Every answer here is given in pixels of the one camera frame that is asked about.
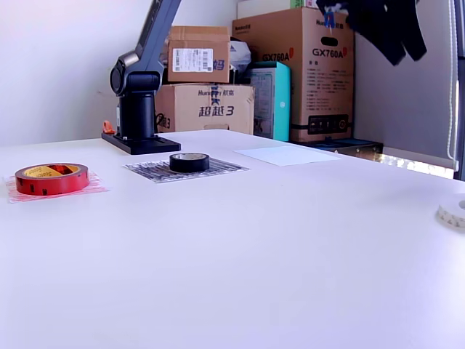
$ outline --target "black mounting plate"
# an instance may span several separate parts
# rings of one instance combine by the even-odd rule
[[[119,136],[102,133],[102,138],[131,155],[171,153],[181,150],[179,143],[158,136],[149,140],[123,140]]]

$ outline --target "black tape roll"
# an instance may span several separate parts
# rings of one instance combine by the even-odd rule
[[[180,173],[203,172],[210,168],[210,156],[197,153],[174,154],[169,157],[169,168]]]

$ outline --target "white wall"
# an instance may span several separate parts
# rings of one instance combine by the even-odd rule
[[[175,24],[231,25],[237,0],[183,0]],[[109,73],[151,0],[0,0],[0,146],[99,137]]]

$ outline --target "white table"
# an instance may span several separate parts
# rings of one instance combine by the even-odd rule
[[[0,196],[2,349],[464,349],[465,234],[434,214],[465,184],[281,143],[167,135],[251,171],[157,185],[103,140],[0,149],[0,173],[76,162],[112,190]]]

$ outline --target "white tape roll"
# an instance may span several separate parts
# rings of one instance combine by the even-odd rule
[[[465,194],[457,194],[442,200],[437,215],[446,224],[465,229]]]

